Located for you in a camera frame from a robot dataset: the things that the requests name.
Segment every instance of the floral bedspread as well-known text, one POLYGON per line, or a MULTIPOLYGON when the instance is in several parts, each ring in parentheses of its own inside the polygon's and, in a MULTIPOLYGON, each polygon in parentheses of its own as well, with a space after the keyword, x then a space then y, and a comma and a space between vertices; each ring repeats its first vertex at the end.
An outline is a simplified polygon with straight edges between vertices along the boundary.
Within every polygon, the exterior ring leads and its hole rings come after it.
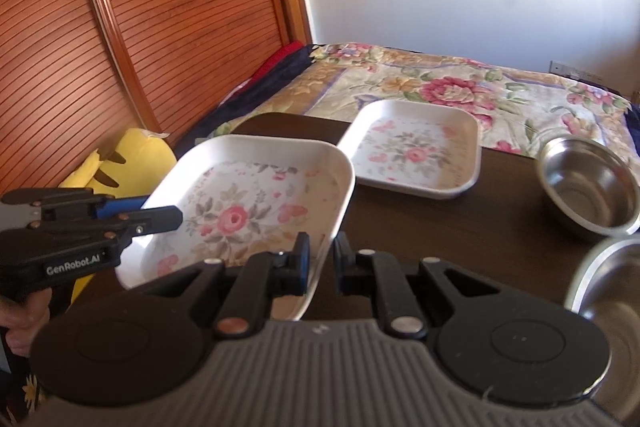
POLYGON ((594 139, 618 154, 640 180, 640 157, 625 123, 622 97, 548 73, 497 68, 468 58, 426 55, 368 44, 331 44, 313 65, 249 115, 220 126, 230 132, 264 112, 353 121, 386 98, 458 107, 482 124, 482 145, 535 156, 562 134, 594 139))

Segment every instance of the logo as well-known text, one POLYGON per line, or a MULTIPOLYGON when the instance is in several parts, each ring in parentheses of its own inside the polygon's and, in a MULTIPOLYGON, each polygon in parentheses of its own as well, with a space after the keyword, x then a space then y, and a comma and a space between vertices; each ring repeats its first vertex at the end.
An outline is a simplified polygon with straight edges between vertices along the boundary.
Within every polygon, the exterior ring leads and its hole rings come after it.
POLYGON ((102 257, 99 253, 94 253, 91 257, 88 255, 82 257, 81 259, 75 259, 73 261, 65 261, 60 264, 50 264, 45 267, 45 272, 49 277, 54 275, 58 275, 61 273, 66 273, 73 270, 78 270, 80 268, 85 268, 87 266, 91 266, 92 264, 100 263, 102 261, 102 257))

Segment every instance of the metal bowl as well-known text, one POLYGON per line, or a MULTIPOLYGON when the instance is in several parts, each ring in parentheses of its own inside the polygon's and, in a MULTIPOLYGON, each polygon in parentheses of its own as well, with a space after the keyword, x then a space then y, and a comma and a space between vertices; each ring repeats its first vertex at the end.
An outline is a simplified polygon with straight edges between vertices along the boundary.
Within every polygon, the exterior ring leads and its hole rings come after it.
POLYGON ((640 227, 636 179, 599 143, 577 136, 550 140, 537 170, 556 217, 580 237, 623 237, 640 227))
POLYGON ((594 395, 624 425, 640 425, 640 235, 606 239, 587 255, 564 307, 597 324, 611 361, 594 395))

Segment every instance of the white tray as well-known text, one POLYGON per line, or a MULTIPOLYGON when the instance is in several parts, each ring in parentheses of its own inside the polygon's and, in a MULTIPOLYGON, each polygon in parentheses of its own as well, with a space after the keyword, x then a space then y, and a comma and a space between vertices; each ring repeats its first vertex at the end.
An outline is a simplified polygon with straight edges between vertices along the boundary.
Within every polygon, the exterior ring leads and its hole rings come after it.
POLYGON ((125 288, 218 257, 244 264, 257 252, 311 241, 308 293, 275 299, 272 316, 302 316, 353 191, 349 159, 331 144, 262 136, 220 136, 184 155, 143 208, 174 204, 175 232, 135 237, 116 268, 125 288))
POLYGON ((478 180, 480 126, 458 108, 380 100, 363 108, 338 148, 360 183, 443 200, 478 180))

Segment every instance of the dark brown table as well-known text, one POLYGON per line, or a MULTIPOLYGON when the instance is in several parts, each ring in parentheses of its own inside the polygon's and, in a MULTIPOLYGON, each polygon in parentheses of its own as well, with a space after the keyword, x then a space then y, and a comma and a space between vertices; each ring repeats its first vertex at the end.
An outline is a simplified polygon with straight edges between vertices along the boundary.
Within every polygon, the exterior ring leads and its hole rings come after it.
MULTIPOLYGON (((245 121, 238 134, 308 138, 337 143, 348 123, 269 113, 245 121)), ((482 149, 478 182, 447 201, 356 185, 342 223, 355 249, 392 252, 401 263, 441 257, 491 279, 562 303, 574 270, 593 246, 562 229, 543 206, 534 160, 482 149)), ((113 272, 96 275, 88 301, 121 291, 113 272)), ((327 259, 306 319, 370 316, 369 301, 335 292, 327 259)))

